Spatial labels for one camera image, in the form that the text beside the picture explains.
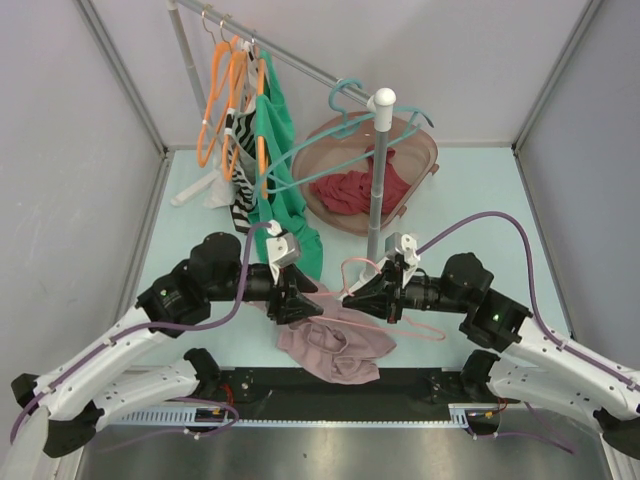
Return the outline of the mauve pink tank top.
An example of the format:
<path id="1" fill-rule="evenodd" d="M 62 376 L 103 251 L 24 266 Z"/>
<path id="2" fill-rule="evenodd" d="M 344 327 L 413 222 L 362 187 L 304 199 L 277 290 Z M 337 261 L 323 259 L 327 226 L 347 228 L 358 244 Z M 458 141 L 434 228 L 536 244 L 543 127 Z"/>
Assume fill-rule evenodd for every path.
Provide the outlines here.
<path id="1" fill-rule="evenodd" d="M 276 348 L 311 375 L 328 383 L 362 385 L 380 378 L 377 361 L 393 352 L 396 341 L 377 330 L 365 314 L 344 308 L 316 281 L 312 300 L 323 314 L 277 328 Z"/>

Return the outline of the pink hanger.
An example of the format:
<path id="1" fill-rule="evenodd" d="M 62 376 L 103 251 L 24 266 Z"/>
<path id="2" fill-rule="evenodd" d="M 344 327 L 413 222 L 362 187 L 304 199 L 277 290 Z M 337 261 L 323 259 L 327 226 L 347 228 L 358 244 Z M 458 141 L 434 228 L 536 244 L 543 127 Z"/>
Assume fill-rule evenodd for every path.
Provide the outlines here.
<path id="1" fill-rule="evenodd" d="M 343 296 L 353 296 L 354 292 L 355 292 L 355 287 L 354 286 L 350 286 L 349 283 L 347 282 L 347 277 L 346 277 L 346 272 L 345 269 L 349 264 L 352 263 L 363 263 L 366 266 L 372 267 L 374 272 L 376 274 L 381 274 L 382 270 L 381 268 L 372 260 L 369 260 L 367 258 L 364 257 L 349 257 L 347 259 L 345 259 L 341 265 L 340 265 L 340 275 L 341 275 L 341 281 L 342 281 L 342 288 L 338 291 L 326 291 L 326 292 L 320 292 L 320 293 L 310 293 L 310 296 L 315 296 L 315 297 L 333 297 L 334 299 L 339 299 L 342 298 Z M 392 334 L 392 333 L 396 333 L 399 334 L 401 336 L 404 337 L 411 337 L 411 338 L 419 338 L 422 340 L 427 340 L 427 341 L 433 341 L 433 342 L 442 342 L 447 338 L 447 335 L 444 331 L 432 327 L 428 324 L 423 324 L 423 323 L 419 323 L 419 322 L 415 322 L 413 320 L 411 320 L 409 317 L 405 317 L 405 320 L 409 323 L 410 326 L 414 327 L 414 328 L 418 328 L 418 329 L 424 329 L 424 330 L 428 330 L 430 332 L 432 332 L 432 335 L 427 335 L 424 334 L 422 332 L 418 333 L 417 331 L 407 331 L 407 330 L 402 330 L 402 329 L 398 329 L 398 328 L 389 328 L 389 327 L 381 327 L 381 326 L 375 326 L 372 323 L 357 323 L 357 322 L 351 322 L 351 321 L 347 321 L 347 320 L 341 320 L 338 318 L 332 318 L 332 317 L 327 317 L 327 316 L 320 316 L 320 319 L 324 319 L 333 323 L 340 323 L 340 324 L 344 324 L 353 328 L 357 328 L 357 329 L 361 329 L 361 330 L 368 330 L 368 331 L 376 331 L 376 332 L 382 332 L 385 334 Z"/>

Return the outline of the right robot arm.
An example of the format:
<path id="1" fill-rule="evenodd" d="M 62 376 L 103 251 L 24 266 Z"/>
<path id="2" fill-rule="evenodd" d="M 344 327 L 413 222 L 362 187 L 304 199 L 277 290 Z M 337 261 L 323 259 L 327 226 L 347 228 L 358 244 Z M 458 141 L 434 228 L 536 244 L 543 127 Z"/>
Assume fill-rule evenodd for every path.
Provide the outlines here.
<path id="1" fill-rule="evenodd" d="M 344 307 L 390 324 L 405 310 L 463 315 L 477 345 L 460 373 L 471 400 L 532 403 L 584 423 L 617 451 L 639 456 L 639 373 L 543 325 L 526 306 L 494 290 L 472 253 L 450 257 L 438 277 L 408 275 L 400 257 L 344 297 Z"/>

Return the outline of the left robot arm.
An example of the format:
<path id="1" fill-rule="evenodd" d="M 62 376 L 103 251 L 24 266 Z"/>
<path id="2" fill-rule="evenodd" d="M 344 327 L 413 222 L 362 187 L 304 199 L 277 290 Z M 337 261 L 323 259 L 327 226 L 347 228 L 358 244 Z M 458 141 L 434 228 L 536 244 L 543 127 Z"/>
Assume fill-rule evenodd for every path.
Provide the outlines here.
<path id="1" fill-rule="evenodd" d="M 12 444 L 33 433 L 45 455 L 61 458 L 119 416 L 166 400 L 214 397 L 221 387 L 220 369 L 203 348 L 137 381 L 119 377 L 149 351 L 184 333 L 228 323 L 243 303 L 262 304 L 278 325 L 322 314 L 309 298 L 316 285 L 295 264 L 300 255 L 295 237 L 274 223 L 261 223 L 248 238 L 260 230 L 271 235 L 266 263 L 250 263 L 250 241 L 212 233 L 81 352 L 46 374 L 15 378 L 11 388 L 22 411 L 11 430 Z"/>

